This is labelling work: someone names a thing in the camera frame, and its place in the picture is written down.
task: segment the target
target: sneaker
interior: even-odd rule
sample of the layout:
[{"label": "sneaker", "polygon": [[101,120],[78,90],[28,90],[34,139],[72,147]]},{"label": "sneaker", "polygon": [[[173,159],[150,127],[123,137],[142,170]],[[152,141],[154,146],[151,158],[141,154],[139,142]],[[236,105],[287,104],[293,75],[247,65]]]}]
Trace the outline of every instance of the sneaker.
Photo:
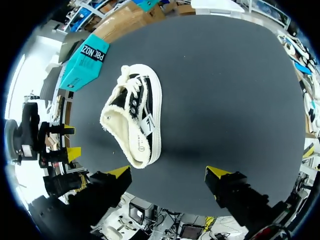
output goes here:
[{"label": "sneaker", "polygon": [[137,169],[160,157],[161,104],[160,81],[150,67],[143,64],[121,67],[121,76],[102,110],[100,123]]}]

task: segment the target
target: cardboard box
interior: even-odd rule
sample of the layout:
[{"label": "cardboard box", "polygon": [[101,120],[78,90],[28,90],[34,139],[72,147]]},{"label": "cardboard box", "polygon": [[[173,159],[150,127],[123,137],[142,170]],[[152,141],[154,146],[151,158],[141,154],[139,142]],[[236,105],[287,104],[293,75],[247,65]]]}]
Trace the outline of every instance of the cardboard box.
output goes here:
[{"label": "cardboard box", "polygon": [[104,19],[93,34],[107,43],[112,43],[125,34],[165,18],[165,14],[158,5],[144,12],[131,1]]},{"label": "cardboard box", "polygon": [[106,14],[107,12],[109,12],[113,8],[114,8],[114,5],[108,3],[107,5],[100,8],[99,11],[102,12],[103,14]]},{"label": "cardboard box", "polygon": [[196,10],[190,4],[179,5],[176,9],[181,16],[196,15]]},{"label": "cardboard box", "polygon": [[165,14],[170,13],[172,10],[177,8],[177,2],[175,0],[170,1],[170,3],[167,3],[163,5],[163,12]]},{"label": "cardboard box", "polygon": [[143,11],[148,12],[153,8],[159,0],[133,0]]},{"label": "cardboard box", "polygon": [[84,30],[88,32],[92,32],[95,29],[95,26],[97,25],[97,23],[99,23],[101,20],[102,19],[99,16],[92,17],[90,21],[84,26]]},{"label": "cardboard box", "polygon": [[109,44],[91,34],[70,57],[60,88],[75,92],[99,76]]}]

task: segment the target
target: teal box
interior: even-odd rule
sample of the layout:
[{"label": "teal box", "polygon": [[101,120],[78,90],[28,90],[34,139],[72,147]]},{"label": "teal box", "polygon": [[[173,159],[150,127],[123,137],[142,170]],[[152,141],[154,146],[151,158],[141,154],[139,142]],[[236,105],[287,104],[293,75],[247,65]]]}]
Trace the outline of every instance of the teal box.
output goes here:
[{"label": "teal box", "polygon": [[143,11],[148,12],[159,2],[159,0],[133,0],[133,2]]},{"label": "teal box", "polygon": [[88,38],[70,57],[61,79],[60,88],[75,92],[99,76],[109,43],[96,35]]}]

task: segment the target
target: black table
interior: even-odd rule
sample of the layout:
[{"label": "black table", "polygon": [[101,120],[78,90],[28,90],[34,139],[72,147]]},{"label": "black table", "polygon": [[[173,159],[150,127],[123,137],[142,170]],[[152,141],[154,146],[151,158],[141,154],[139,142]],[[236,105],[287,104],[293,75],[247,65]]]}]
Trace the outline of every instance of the black table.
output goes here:
[{"label": "black table", "polygon": [[270,204],[286,200],[304,150],[303,97],[293,64],[268,29],[195,15],[166,19],[110,45],[99,78],[74,94],[70,140],[91,172],[128,165],[99,123],[122,65],[146,64],[162,86],[161,156],[132,169],[128,192],[172,211],[227,216],[205,167],[240,171]]}]

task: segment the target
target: shoe sole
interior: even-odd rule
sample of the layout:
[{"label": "shoe sole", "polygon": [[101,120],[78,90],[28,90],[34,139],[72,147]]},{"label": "shoe sole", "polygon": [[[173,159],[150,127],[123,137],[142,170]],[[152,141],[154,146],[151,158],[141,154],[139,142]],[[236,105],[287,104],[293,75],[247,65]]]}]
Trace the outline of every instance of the shoe sole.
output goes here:
[{"label": "shoe sole", "polygon": [[155,71],[144,64],[134,64],[130,66],[130,73],[148,75],[152,89],[152,117],[155,122],[155,131],[152,133],[151,156],[148,165],[158,160],[161,154],[161,105],[162,89],[160,80]]}]

